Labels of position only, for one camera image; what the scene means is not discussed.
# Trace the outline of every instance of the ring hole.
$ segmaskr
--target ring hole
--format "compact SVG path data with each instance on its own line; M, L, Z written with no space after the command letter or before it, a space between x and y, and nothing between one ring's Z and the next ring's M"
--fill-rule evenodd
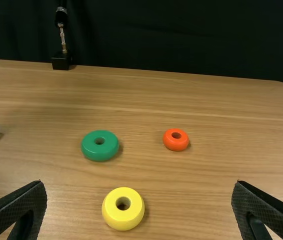
M173 132L171 134L171 136L174 138L174 139L180 139L182 137L182 135L179 133L179 132Z
M116 206L119 210L125 211L130 208L131 201L127 197L122 196L117 199Z
M95 139L95 144L97 144L97 145L102 145L102 144L104 144L104 142L105 142L105 138L103 138L103 137L98 137L98 138Z

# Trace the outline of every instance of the wooden table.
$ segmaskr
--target wooden table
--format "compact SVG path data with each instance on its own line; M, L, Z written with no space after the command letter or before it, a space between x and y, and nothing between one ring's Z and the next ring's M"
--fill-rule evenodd
M43 181L42 240L239 240L238 179L283 201L281 82L0 60L0 124L0 197ZM169 128L185 130L191 146L166 149ZM115 159L83 157L81 140L97 129L119 138ZM101 214L121 186L146 204L127 232Z

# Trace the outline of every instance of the black backdrop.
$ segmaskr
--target black backdrop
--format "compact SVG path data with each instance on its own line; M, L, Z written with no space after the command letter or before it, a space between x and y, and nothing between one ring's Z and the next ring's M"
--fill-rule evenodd
M0 59L49 62L58 0L0 0ZM283 82L283 0L68 0L76 64Z

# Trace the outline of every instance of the green ring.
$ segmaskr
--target green ring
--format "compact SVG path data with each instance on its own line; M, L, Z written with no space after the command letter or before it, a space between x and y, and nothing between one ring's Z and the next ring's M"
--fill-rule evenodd
M81 142L81 151L86 158L95 162L111 159L118 151L120 144L115 134L106 130L88 133Z

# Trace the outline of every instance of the yellow ring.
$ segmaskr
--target yellow ring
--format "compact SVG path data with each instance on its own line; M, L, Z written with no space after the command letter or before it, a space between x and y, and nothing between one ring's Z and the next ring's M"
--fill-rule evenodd
M120 204L125 204L128 209L120 210L118 208ZM119 231L136 227L143 219L144 212L145 205L142 197L129 187L118 187L112 190L103 200L101 208L105 222Z

